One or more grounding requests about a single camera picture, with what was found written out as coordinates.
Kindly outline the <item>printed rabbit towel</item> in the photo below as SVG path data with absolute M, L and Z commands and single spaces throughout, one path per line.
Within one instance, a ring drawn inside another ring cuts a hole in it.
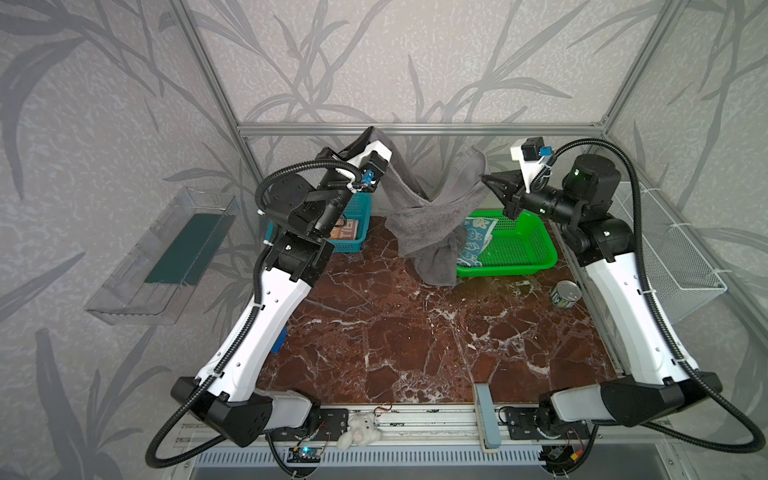
M 359 221 L 357 219 L 346 219 L 337 224 L 331 231 L 331 239 L 336 241 L 353 241 L 358 237 Z

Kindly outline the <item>grey towel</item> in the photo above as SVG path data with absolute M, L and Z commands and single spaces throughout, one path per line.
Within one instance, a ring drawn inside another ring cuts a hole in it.
M 390 204 L 385 227 L 398 241 L 398 255 L 412 261 L 424 283 L 454 286 L 458 256 L 468 241 L 463 222 L 488 196 L 481 180 L 489 172 L 484 154 L 474 147 L 465 151 L 449 167 L 437 196 L 429 198 L 393 140 L 378 129 L 370 139 L 392 151 L 381 188 Z

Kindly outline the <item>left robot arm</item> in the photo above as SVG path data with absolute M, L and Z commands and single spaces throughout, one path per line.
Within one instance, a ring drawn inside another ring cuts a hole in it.
M 388 170 L 392 151 L 376 132 L 369 127 L 343 150 L 324 148 L 314 159 L 281 168 L 259 183 L 254 200 L 273 232 L 253 269 L 253 295 L 207 364 L 174 384 L 171 394 L 179 407 L 150 441 L 148 467 L 183 463 L 224 441 L 247 447 L 277 430 L 312 434 L 318 429 L 317 400 L 293 390 L 261 390 L 256 383 L 287 321 L 325 271 L 334 252 L 331 232 L 348 203 L 374 192 Z M 216 437 L 160 457 L 162 442 L 186 414 L 216 431 Z

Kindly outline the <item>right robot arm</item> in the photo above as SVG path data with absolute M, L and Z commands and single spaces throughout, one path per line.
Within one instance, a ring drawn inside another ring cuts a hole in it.
M 630 372 L 618 380 L 541 396 L 536 428 L 556 437 L 581 422 L 641 426 L 685 443 L 731 454 L 762 450 L 762 429 L 721 393 L 713 372 L 703 372 L 674 331 L 644 258 L 641 186 L 630 158 L 616 145 L 583 138 L 559 149 L 540 137 L 515 142 L 517 169 L 482 181 L 502 202 L 505 217 L 529 212 L 560 227 L 561 236 L 607 304 L 626 349 Z M 750 433 L 721 443 L 657 424 L 657 419 L 710 399 Z

